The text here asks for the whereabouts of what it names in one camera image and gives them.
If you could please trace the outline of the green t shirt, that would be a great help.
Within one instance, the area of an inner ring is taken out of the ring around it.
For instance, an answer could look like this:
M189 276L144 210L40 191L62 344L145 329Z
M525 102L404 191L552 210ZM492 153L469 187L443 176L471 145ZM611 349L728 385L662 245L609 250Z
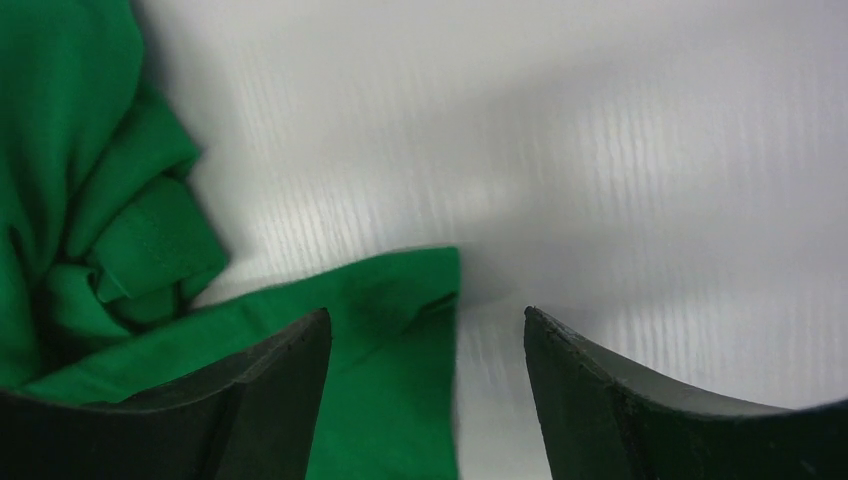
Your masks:
M453 248L356 262L193 309L228 256L198 153L143 76L127 1L1 5L1 394L119 403L325 310L302 479L455 479Z

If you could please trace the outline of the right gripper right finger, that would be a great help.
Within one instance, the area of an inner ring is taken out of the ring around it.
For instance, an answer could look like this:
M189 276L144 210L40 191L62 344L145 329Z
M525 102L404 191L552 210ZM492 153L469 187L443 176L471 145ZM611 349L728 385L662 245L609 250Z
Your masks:
M670 378L524 312L524 350L556 479L843 479L847 404L782 409Z

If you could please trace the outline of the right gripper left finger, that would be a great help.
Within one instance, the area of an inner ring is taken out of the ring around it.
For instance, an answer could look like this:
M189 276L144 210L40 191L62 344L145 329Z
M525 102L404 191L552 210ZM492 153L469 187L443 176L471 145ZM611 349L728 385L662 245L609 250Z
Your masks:
M1 394L5 479L302 479L331 352L327 311L119 403Z

